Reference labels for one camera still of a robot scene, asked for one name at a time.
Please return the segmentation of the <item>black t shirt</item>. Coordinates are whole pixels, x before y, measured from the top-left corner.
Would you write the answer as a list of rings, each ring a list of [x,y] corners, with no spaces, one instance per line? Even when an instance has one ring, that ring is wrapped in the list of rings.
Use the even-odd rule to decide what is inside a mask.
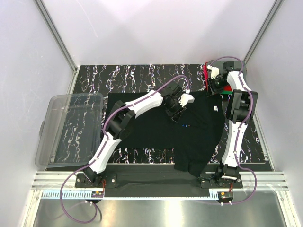
[[[130,135],[117,148],[173,149],[175,169],[199,177],[220,142],[225,117],[220,95],[191,94],[194,102],[176,122],[163,105],[155,107],[136,118]]]

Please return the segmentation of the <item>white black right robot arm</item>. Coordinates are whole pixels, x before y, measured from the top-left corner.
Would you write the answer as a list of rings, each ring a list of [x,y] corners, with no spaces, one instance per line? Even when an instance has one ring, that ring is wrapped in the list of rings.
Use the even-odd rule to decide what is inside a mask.
[[[252,91],[243,74],[244,64],[236,68],[233,61],[223,63],[223,68],[213,66],[212,63],[205,66],[207,71],[206,88],[211,95],[224,91],[226,86],[232,90],[227,109],[228,139],[224,155],[220,161],[213,182],[222,188],[228,188],[240,178],[239,154],[241,151],[244,133],[250,120],[253,118],[258,93]]]

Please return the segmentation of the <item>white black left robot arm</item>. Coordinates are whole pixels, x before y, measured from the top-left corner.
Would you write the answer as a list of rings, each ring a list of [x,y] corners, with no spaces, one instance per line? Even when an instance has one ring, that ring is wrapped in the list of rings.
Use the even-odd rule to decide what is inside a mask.
[[[170,82],[165,86],[151,90],[147,94],[128,102],[117,101],[103,126],[103,139],[93,158],[84,169],[84,175],[91,184],[105,171],[107,162],[118,144],[132,131],[134,121],[143,113],[163,105],[172,120],[180,118],[186,105],[194,102],[190,90],[185,91]]]

